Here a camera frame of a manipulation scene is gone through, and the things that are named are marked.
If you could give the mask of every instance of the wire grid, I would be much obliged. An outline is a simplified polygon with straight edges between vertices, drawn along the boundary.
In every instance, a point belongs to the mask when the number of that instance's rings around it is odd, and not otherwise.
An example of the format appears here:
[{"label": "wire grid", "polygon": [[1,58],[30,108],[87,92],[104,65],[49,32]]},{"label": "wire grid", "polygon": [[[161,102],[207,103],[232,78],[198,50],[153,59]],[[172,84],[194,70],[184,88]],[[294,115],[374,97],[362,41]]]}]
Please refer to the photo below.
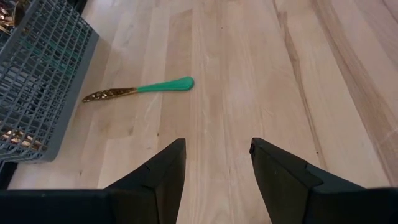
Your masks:
[{"label": "wire grid", "polygon": [[93,31],[65,0],[36,1],[36,11],[0,63],[4,161],[31,161],[46,153]]}]

